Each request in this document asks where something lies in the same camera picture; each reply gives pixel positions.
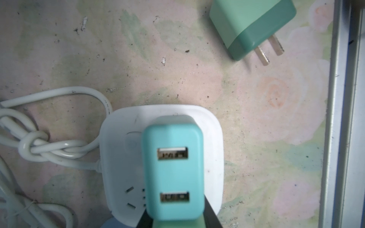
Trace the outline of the green USB charger plug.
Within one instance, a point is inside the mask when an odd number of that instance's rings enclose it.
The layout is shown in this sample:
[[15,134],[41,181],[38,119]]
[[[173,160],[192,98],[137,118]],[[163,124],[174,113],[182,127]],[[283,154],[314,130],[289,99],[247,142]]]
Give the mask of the green USB charger plug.
[[213,1],[210,19],[230,57],[239,61],[254,51],[264,66],[270,61],[260,45],[269,41],[276,55],[284,49],[275,33],[296,16],[292,0]]

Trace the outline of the teal USB charger plug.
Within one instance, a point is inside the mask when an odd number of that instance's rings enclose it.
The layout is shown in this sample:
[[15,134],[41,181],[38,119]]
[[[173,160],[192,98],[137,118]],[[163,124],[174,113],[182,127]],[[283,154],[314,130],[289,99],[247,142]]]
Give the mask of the teal USB charger plug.
[[158,221],[203,214],[203,134],[191,116],[161,116],[142,132],[145,203]]
[[172,221],[154,220],[152,228],[206,228],[206,224],[204,216],[201,215],[193,220],[172,220]]

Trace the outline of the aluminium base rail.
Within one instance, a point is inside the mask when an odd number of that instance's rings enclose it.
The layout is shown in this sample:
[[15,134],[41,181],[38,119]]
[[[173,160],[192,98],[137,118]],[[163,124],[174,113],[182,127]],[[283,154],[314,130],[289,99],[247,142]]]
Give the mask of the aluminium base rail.
[[318,225],[365,225],[365,3],[336,1]]

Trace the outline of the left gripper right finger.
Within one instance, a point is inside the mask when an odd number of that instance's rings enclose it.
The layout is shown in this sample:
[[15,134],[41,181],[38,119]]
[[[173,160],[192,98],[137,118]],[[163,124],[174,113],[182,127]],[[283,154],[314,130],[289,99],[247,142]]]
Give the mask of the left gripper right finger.
[[203,216],[206,228],[222,228],[222,224],[220,223],[217,215],[211,207],[207,197],[205,197],[205,208]]

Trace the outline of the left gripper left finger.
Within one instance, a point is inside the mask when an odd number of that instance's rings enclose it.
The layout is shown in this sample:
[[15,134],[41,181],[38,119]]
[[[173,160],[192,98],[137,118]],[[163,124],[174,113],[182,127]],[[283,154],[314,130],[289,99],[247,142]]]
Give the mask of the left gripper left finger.
[[147,210],[144,210],[136,228],[152,228],[154,220],[148,215]]

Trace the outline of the blue square power socket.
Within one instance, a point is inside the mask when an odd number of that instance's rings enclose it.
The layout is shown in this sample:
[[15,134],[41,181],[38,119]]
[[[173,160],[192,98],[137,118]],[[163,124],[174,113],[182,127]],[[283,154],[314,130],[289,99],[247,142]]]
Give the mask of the blue square power socket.
[[115,218],[108,219],[101,228],[122,228],[122,224]]

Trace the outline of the white square power socket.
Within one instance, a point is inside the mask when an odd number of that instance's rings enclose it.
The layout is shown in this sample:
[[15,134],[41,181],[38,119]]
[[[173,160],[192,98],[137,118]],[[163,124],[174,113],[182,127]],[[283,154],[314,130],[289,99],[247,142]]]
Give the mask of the white square power socket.
[[108,208],[117,227],[135,228],[144,207],[141,134],[162,116],[188,115],[204,138],[204,194],[218,214],[223,198],[222,128],[209,110],[196,105],[156,104],[118,109],[103,122],[99,134],[100,164]]

